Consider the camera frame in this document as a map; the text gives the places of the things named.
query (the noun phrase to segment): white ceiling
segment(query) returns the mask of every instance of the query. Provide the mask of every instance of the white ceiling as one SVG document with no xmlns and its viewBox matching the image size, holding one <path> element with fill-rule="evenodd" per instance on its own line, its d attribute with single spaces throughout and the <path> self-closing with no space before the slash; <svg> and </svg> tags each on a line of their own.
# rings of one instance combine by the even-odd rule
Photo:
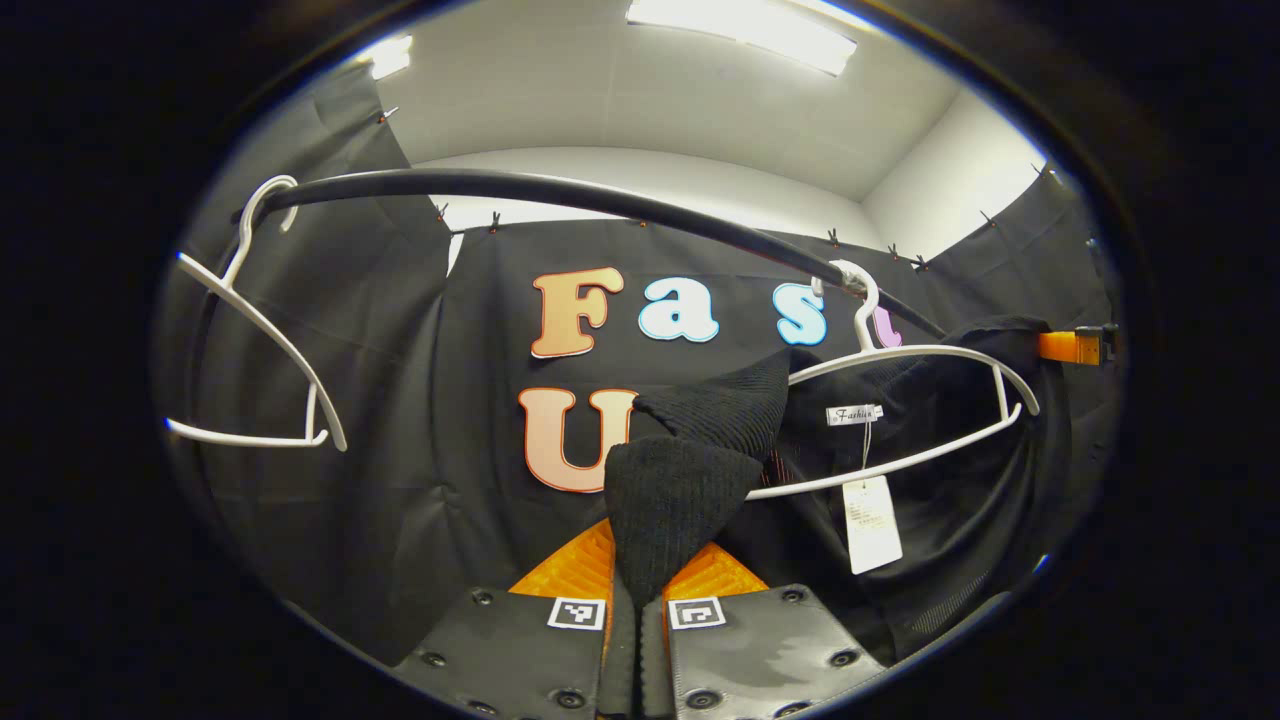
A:
<svg viewBox="0 0 1280 720">
<path fill-rule="evenodd" d="M 513 147 L 608 146 L 745 165 L 861 201 L 955 99 L 897 41 L 858 41 L 832 78 L 730 40 L 628 26 L 630 0 L 475 0 L 413 35 L 379 81 L 410 163 Z"/>
</svg>

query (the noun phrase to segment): white wall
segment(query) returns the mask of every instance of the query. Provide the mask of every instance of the white wall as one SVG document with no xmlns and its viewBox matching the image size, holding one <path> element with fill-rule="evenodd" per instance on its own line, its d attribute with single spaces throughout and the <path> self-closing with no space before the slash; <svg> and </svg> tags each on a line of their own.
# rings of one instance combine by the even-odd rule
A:
<svg viewBox="0 0 1280 720">
<path fill-rule="evenodd" d="M 1018 199 L 1044 155 L 995 109 L 961 90 L 933 129 L 867 196 L 884 243 L 933 258 Z"/>
<path fill-rule="evenodd" d="M 594 182 L 717 215 L 764 231 L 827 237 L 884 249 L 861 206 L 852 200 L 741 165 L 689 155 L 623 147 L 525 147 L 419 163 L 419 168 L 475 168 L 538 173 Z M 486 197 L 433 196 L 449 204 L 444 219 L 454 231 L 502 223 L 609 218 L 558 205 Z"/>
</svg>

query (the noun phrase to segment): orange letter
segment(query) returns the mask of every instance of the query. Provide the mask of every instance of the orange letter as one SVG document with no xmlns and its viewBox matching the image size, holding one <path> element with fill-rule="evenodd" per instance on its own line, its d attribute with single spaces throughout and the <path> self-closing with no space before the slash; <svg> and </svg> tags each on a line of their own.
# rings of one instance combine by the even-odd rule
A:
<svg viewBox="0 0 1280 720">
<path fill-rule="evenodd" d="M 535 478 L 567 492 L 604 489 L 604 459 L 614 445 L 631 434 L 630 389 L 599 389 L 591 407 L 600 411 L 600 459 L 590 468 L 570 465 L 564 459 L 564 414 L 577 401 L 573 393 L 554 387 L 531 387 L 520 393 L 525 409 L 525 462 Z"/>
<path fill-rule="evenodd" d="M 609 292 L 622 290 L 622 274 L 613 268 L 580 270 L 539 275 L 534 287 L 543 291 L 543 334 L 531 347 L 534 357 L 564 357 L 581 355 L 595 347 L 595 340 L 584 334 L 579 318 L 586 318 L 593 328 L 604 324 L 609 306 L 598 287 L 577 296 L 577 288 L 596 284 Z"/>
</svg>

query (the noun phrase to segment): fabric letter cutout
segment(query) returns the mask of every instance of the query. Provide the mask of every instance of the fabric letter cutout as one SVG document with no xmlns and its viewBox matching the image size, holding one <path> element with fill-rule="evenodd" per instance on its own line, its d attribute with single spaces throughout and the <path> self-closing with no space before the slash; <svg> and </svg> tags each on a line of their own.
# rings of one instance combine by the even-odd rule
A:
<svg viewBox="0 0 1280 720">
<path fill-rule="evenodd" d="M 663 300 L 672 292 L 675 299 Z M 707 342 L 719 332 L 719 323 L 712 319 L 712 293 L 698 281 L 663 278 L 649 283 L 644 296 L 657 302 L 640 311 L 640 331 L 654 340 Z"/>
<path fill-rule="evenodd" d="M 531 387 L 520 393 L 525 409 L 525 464 L 543 484 L 566 492 L 604 489 L 604 459 L 614 445 L 627 442 L 631 429 L 630 389 L 598 389 L 588 402 L 600 411 L 600 457 L 590 468 L 564 459 L 564 414 L 577 402 L 573 393 L 554 387 Z"/>
<path fill-rule="evenodd" d="M 876 307 L 872 318 L 876 319 L 876 338 L 881 341 L 882 346 L 899 347 L 902 345 L 902 333 L 893 331 L 893 323 L 888 319 L 888 310 Z"/>
<path fill-rule="evenodd" d="M 822 299 L 806 284 L 783 283 L 773 291 L 773 307 L 782 319 L 778 334 L 787 345 L 818 345 L 827 338 Z"/>
<path fill-rule="evenodd" d="M 584 286 L 599 286 L 579 297 Z M 600 288 L 609 292 L 622 290 L 622 274 L 613 268 L 580 270 L 539 275 L 534 287 L 543 292 L 543 334 L 534 341 L 534 357 L 566 357 L 581 355 L 595 347 L 595 338 L 581 329 L 579 318 L 586 318 L 593 328 L 604 324 L 609 305 Z"/>
</svg>

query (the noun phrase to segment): white plastic hanger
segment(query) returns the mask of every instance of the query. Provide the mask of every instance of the white plastic hanger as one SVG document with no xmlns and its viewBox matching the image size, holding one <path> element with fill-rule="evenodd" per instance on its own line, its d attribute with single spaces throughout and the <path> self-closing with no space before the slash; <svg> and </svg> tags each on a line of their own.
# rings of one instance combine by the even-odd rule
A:
<svg viewBox="0 0 1280 720">
<path fill-rule="evenodd" d="M 259 187 L 253 195 L 250 196 L 248 202 L 244 205 L 244 213 L 241 214 L 239 222 L 239 247 L 236 249 L 236 255 L 232 258 L 230 265 L 227 268 L 227 273 L 223 277 L 218 277 L 209 272 L 204 265 L 192 260 L 188 255 L 178 252 L 178 266 L 182 268 L 196 282 L 207 287 L 218 297 L 227 301 L 228 305 L 234 307 L 241 315 L 248 318 L 251 323 L 257 325 L 279 345 L 284 352 L 289 355 L 293 364 L 302 370 L 302 374 L 307 377 L 311 383 L 307 391 L 307 411 L 306 411 L 306 424 L 303 429 L 303 437 L 301 438 L 271 438 L 271 437 L 259 437 L 259 436 L 239 436 L 232 433 L 219 433 L 214 430 L 204 430 L 200 428 L 193 428 L 179 423 L 172 418 L 165 419 L 165 424 L 174 433 L 202 442 L 211 442 L 216 445 L 237 445 L 244 447 L 316 447 L 321 445 L 325 438 L 329 437 L 329 430 L 333 430 L 333 445 L 340 451 L 347 450 L 347 436 L 342 432 L 342 421 L 338 420 L 338 411 L 334 410 L 333 402 L 329 400 L 329 393 L 325 392 L 324 384 L 320 378 L 316 377 L 315 370 L 311 369 L 311 364 L 307 359 L 298 352 L 298 348 L 289 342 L 289 338 L 284 337 L 270 320 L 266 319 L 262 313 L 253 307 L 253 305 L 244 300 L 234 288 L 232 283 L 236 282 L 236 275 L 239 273 L 241 265 L 244 264 L 244 258 L 248 256 L 250 245 L 253 241 L 253 211 L 257 210 L 257 204 L 262 201 L 262 197 L 278 188 L 278 187 L 297 187 L 298 181 L 289 176 L 276 176 Z M 288 232 L 289 227 L 293 225 L 293 218 L 297 217 L 297 206 L 289 208 L 284 215 L 284 222 L 280 223 L 280 232 Z M 320 400 L 320 409 L 324 411 L 325 419 L 329 421 L 329 430 L 321 429 L 319 433 L 315 432 L 315 411 L 316 411 L 316 398 Z"/>
<path fill-rule="evenodd" d="M 951 345 L 904 345 L 900 347 L 891 347 L 884 350 L 878 350 L 872 345 L 870 331 L 868 329 L 868 323 L 872 319 L 872 313 L 876 311 L 876 306 L 879 304 L 879 288 L 876 286 L 876 281 L 872 279 L 867 270 L 859 268 L 858 265 L 847 260 L 832 260 L 832 265 L 836 265 L 845 272 L 846 277 L 852 275 L 860 281 L 867 287 L 867 301 L 863 306 L 854 313 L 854 329 L 858 333 L 858 345 L 861 347 L 858 352 L 852 355 L 846 355 L 845 357 L 837 357 L 828 363 L 822 363 L 812 368 L 805 368 L 799 373 L 794 373 L 787 378 L 787 384 L 803 383 L 804 380 L 817 378 L 818 375 L 824 375 L 833 370 L 841 370 L 844 368 L 852 368 L 854 365 L 865 365 L 868 363 L 876 363 L 879 360 L 891 360 L 893 357 L 911 357 L 915 355 L 952 355 L 956 357 L 968 357 L 970 360 L 977 360 L 991 366 L 991 374 L 996 380 L 996 400 L 1000 404 L 1000 421 L 986 427 L 978 432 L 970 433 L 961 438 L 956 438 L 951 442 L 942 443 L 937 447 L 925 450 L 924 452 L 918 452 L 901 460 L 893 460 L 892 462 L 884 462 L 876 465 L 873 468 L 867 468 L 865 470 L 855 470 L 852 473 L 844 473 L 840 475 L 832 475 L 829 478 L 820 478 L 817 480 L 806 480 L 803 483 L 760 488 L 746 493 L 748 500 L 763 500 L 767 497 L 780 497 L 783 495 L 796 495 L 801 492 L 813 492 L 815 489 L 826 489 L 854 480 L 864 480 L 867 478 L 874 478 L 877 475 L 884 475 L 901 470 L 904 468 L 910 468 L 911 465 L 919 465 L 934 457 L 946 455 L 952 450 L 959 450 L 966 445 L 973 445 L 982 438 L 993 436 L 1000 430 L 1012 425 L 1023 411 L 1023 404 L 1018 402 L 1014 409 L 1009 409 L 1009 402 L 1005 400 L 1005 383 L 1007 379 L 1012 383 L 1014 388 L 1018 389 L 1018 395 L 1023 396 L 1023 402 L 1027 404 L 1027 410 L 1032 415 L 1039 415 L 1039 402 L 1036 400 L 1036 393 L 1032 392 L 1030 386 L 1027 384 L 1018 373 L 1012 372 L 1007 365 L 996 360 L 995 357 L 978 352 L 975 350 L 969 350 L 965 347 L 955 347 Z M 822 295 L 820 282 L 814 279 L 814 295 Z"/>
</svg>

